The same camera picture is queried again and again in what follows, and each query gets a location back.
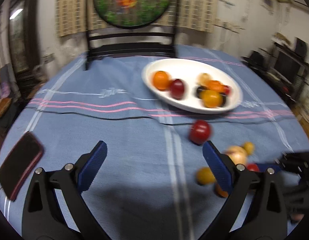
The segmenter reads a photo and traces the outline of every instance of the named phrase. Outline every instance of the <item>blue gripper pad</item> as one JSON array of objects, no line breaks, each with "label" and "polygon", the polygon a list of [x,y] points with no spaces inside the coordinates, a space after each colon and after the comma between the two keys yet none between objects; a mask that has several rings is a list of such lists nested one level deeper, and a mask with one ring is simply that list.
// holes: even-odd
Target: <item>blue gripper pad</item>
[{"label": "blue gripper pad", "polygon": [[232,176],[227,167],[215,151],[210,141],[205,142],[202,148],[203,157],[205,158],[213,175],[216,177],[218,184],[223,191],[232,192]]},{"label": "blue gripper pad", "polygon": [[83,191],[88,190],[91,186],[91,183],[93,182],[101,165],[107,157],[107,152],[107,144],[103,141],[100,141],[91,151],[90,158],[87,160],[80,173],[78,174],[77,187],[80,194]]}]

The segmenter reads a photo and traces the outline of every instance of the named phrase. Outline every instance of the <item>speaker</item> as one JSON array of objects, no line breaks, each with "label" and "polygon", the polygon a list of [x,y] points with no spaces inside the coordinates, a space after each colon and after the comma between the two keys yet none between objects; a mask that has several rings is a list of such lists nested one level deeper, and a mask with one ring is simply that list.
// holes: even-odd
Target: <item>speaker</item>
[{"label": "speaker", "polygon": [[298,54],[302,59],[305,59],[308,52],[308,45],[299,38],[296,38],[296,49],[295,53]]}]

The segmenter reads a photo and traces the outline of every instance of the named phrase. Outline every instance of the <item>smartphone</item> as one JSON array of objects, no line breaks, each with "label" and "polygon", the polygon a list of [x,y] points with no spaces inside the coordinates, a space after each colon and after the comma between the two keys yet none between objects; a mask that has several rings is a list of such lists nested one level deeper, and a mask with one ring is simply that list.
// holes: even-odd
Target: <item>smartphone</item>
[{"label": "smartphone", "polygon": [[0,167],[0,184],[8,199],[16,200],[24,180],[42,155],[41,143],[31,132],[26,132]]}]

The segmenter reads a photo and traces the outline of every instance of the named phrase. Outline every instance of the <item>pink stripe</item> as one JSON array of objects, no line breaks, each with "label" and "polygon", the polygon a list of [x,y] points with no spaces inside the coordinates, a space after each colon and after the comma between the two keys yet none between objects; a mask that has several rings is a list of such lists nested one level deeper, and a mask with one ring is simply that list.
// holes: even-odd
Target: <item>pink stripe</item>
[{"label": "pink stripe", "polygon": [[[120,102],[120,103],[115,103],[112,105],[94,105],[94,104],[89,104],[89,103],[83,103],[83,102],[77,102],[77,101],[48,101],[48,100],[43,100],[42,98],[34,98],[30,101],[31,104],[33,104],[33,101],[38,100],[42,101],[42,104],[44,103],[45,105],[47,103],[54,103],[54,104],[79,104],[79,105],[84,105],[84,106],[94,106],[94,107],[114,107],[114,106],[121,106],[125,104],[134,104],[136,105],[137,103],[131,102],[131,101],[125,101],[125,102]],[[289,110],[272,110],[272,112],[275,113],[290,113]],[[252,111],[244,111],[244,112],[232,112],[232,114],[262,114],[262,115],[268,115],[270,114],[269,112],[252,112]]]},{"label": "pink stripe", "polygon": [[268,115],[272,113],[286,113],[291,114],[288,110],[271,110],[271,111],[265,111],[265,112],[252,112],[252,111],[245,111],[245,112],[232,112],[232,114],[262,114],[262,115]]},{"label": "pink stripe", "polygon": [[[121,109],[116,109],[116,110],[98,110],[98,109],[92,109],[88,107],[83,107],[83,106],[57,106],[57,105],[48,105],[48,104],[42,104],[39,102],[30,102],[29,104],[36,104],[36,105],[42,105],[44,107],[54,107],[54,108],[79,108],[79,109],[84,109],[88,111],[93,111],[93,112],[99,112],[99,113],[116,113],[116,112],[122,112],[122,111],[127,111],[127,110],[142,110],[142,111],[147,111],[147,112],[154,112],[154,111],[163,111],[163,112],[170,112],[168,110],[161,110],[161,109],[145,109],[145,108],[140,108],[140,107],[126,107],[126,108],[121,108]],[[249,119],[249,118],[259,118],[260,115],[258,112],[251,112],[253,113],[252,115],[246,115],[246,116],[225,116],[225,118],[228,119]],[[150,114],[151,116],[155,117],[194,117],[194,116],[203,116],[203,115],[183,115],[183,114]],[[268,114],[266,116],[278,116],[278,115],[293,115],[291,112],[286,112],[283,114]]]},{"label": "pink stripe", "polygon": [[[198,117],[198,116],[203,116],[201,115],[182,115],[182,114],[150,114],[151,116],[155,117]],[[246,116],[225,116],[225,118],[228,119],[251,119],[251,118],[260,118],[259,115],[257,114],[252,114],[252,115],[246,115]]]},{"label": "pink stripe", "polygon": [[112,105],[102,106],[102,105],[93,105],[93,104],[88,104],[88,103],[83,103],[83,102],[76,102],[76,101],[48,101],[48,100],[43,100],[42,98],[34,98],[34,99],[31,100],[31,102],[34,101],[34,100],[42,101],[42,103],[79,104],[79,105],[94,106],[94,107],[113,107],[113,106],[121,106],[121,105],[125,105],[125,104],[134,104],[134,105],[136,105],[135,102],[131,102],[131,101],[126,101],[126,102],[116,103],[116,104],[112,104]]}]

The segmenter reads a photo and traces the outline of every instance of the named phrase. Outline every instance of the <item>blue tablecloth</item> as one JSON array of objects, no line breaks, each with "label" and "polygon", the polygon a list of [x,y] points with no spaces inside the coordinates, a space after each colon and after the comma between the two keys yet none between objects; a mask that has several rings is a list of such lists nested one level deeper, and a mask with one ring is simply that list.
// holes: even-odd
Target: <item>blue tablecloth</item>
[{"label": "blue tablecloth", "polygon": [[[213,185],[198,186],[195,171],[206,166],[202,148],[189,142],[189,124],[208,120],[220,151],[252,141],[250,162],[272,161],[282,151],[309,150],[309,141],[286,106],[250,69],[223,52],[179,46],[178,56],[205,62],[229,74],[241,86],[243,103],[225,115],[180,111],[157,98],[141,79],[142,69],[159,57],[104,58],[84,71],[80,56],[51,79],[22,111],[0,152],[0,166],[25,131],[42,142],[37,164],[61,169],[103,140],[108,156],[82,196],[112,239],[197,239],[224,203]],[[15,202],[0,192],[2,213],[21,233],[22,211],[30,176]],[[286,176],[297,183],[296,176]],[[77,229],[63,199],[67,224]],[[248,196],[233,228],[247,212]]]}]

